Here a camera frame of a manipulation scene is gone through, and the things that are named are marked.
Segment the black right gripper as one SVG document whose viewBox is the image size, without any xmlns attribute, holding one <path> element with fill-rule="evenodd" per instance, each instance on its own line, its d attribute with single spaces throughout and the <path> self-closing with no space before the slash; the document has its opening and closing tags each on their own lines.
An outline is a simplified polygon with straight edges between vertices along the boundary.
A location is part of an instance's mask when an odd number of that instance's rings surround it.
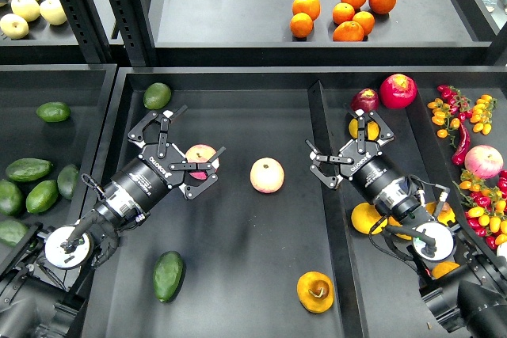
<svg viewBox="0 0 507 338">
<path fill-rule="evenodd" d="M 395 138 L 377 111 L 348 109 L 356 122 L 356 136 L 340 150 L 339 155 L 323 154 L 309 139 L 309 170 L 329 189 L 337 189 L 344 179 L 369 202 L 391 184 L 402 184 L 406 175 L 383 154 L 382 148 Z"/>
</svg>

